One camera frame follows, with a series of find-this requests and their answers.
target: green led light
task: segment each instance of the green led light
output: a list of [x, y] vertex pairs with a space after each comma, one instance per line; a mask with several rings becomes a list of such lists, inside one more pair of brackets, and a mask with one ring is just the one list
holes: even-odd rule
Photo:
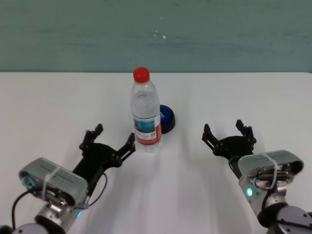
[[248, 188], [246, 190], [246, 194], [247, 194], [247, 196], [252, 196], [253, 195], [253, 190], [251, 188]]

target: bottle label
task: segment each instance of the bottle label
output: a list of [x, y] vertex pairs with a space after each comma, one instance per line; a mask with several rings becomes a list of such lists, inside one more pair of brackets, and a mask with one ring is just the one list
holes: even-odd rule
[[160, 141], [160, 114], [153, 118], [134, 116], [136, 140], [143, 145], [153, 145]]

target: black cable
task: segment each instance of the black cable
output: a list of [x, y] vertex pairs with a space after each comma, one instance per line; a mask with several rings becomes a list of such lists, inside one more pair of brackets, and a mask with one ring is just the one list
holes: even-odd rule
[[18, 198], [16, 198], [16, 200], [14, 201], [13, 206], [12, 206], [12, 226], [13, 226], [14, 230], [16, 229], [16, 225], [15, 225], [15, 208], [16, 208], [16, 205], [19, 202], [19, 200], [21, 200], [27, 194], [30, 194], [30, 193], [33, 193], [33, 192], [37, 192], [37, 191], [41, 191], [41, 190], [42, 190], [42, 187], [32, 188], [32, 189], [27, 190], [26, 192], [22, 193], [21, 195], [18, 196]]
[[237, 177], [237, 179], [240, 179], [241, 176], [242, 176], [242, 173], [240, 172], [239, 170], [239, 167], [238, 167], [238, 160], [240, 159], [241, 157], [240, 156], [234, 156], [234, 157], [231, 157], [229, 159], [229, 167], [230, 169], [232, 170], [232, 172], [235, 174], [235, 176]]
[[299, 223], [288, 222], [288, 221], [285, 221], [285, 220], [277, 220], [276, 222], [279, 223], [279, 224], [285, 224], [285, 225], [289, 225], [289, 226], [293, 226], [293, 227], [298, 227], [298, 228], [304, 228], [304, 229], [312, 230], [312, 227], [307, 226], [307, 225], [303, 225], [303, 224], [299, 224]]
[[261, 211], [264, 211], [265, 204], [267, 203], [269, 196], [274, 193], [276, 187], [277, 187], [277, 180], [275, 180], [275, 184], [274, 184], [273, 188], [268, 189], [267, 194], [265, 194], [264, 199], [262, 201]]
[[99, 198], [102, 196], [102, 194], [103, 194], [103, 192], [104, 192], [104, 190], [105, 190], [105, 188], [106, 188], [106, 186], [107, 186], [107, 182], [108, 182], [107, 175], [106, 175], [105, 173], [104, 173], [103, 175], [105, 176], [105, 179], [106, 179], [104, 188], [102, 189], [102, 191], [101, 191], [101, 193], [99, 194], [99, 196], [98, 196], [89, 206], [92, 206], [94, 203], [96, 203], [96, 202], [99, 200]]

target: blue round object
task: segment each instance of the blue round object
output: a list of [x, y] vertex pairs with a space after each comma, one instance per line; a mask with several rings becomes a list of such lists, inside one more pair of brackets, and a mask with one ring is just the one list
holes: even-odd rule
[[160, 105], [160, 124], [163, 134], [171, 131], [176, 124], [175, 115], [168, 106]]

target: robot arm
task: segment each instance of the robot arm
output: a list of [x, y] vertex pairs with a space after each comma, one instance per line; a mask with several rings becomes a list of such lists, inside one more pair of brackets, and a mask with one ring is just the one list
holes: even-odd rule
[[236, 123], [243, 136], [215, 138], [208, 124], [202, 140], [216, 156], [225, 157], [259, 223], [267, 234], [312, 233], [312, 217], [302, 209], [288, 206], [287, 185], [303, 169], [303, 161], [285, 151], [253, 154], [256, 139], [252, 127]]
[[133, 133], [119, 150], [94, 143], [103, 127], [99, 124], [94, 131], [87, 131], [80, 145], [82, 160], [71, 172], [53, 162], [38, 158], [25, 166], [19, 177], [33, 196], [46, 201], [35, 217], [35, 223], [25, 224], [8, 233], [65, 234], [81, 211], [89, 208], [89, 199], [105, 170], [120, 167], [136, 149]]

